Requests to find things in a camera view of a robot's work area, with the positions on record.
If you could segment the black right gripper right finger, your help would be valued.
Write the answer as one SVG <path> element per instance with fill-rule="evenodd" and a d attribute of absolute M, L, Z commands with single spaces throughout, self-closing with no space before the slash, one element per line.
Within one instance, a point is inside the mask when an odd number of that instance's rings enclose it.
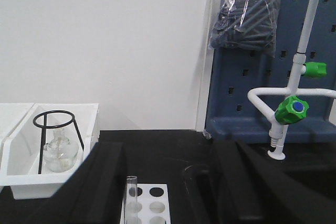
<path fill-rule="evenodd" d="M 264 144 L 214 141 L 210 180 L 220 223 L 335 223 L 335 144 L 290 144 L 283 161 Z"/>

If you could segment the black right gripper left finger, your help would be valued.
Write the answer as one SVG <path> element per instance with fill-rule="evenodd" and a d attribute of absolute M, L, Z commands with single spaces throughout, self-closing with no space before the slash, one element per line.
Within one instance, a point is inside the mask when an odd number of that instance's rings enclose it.
<path fill-rule="evenodd" d="M 119 223 L 127 163 L 122 143 L 99 142 L 26 223 Z"/>

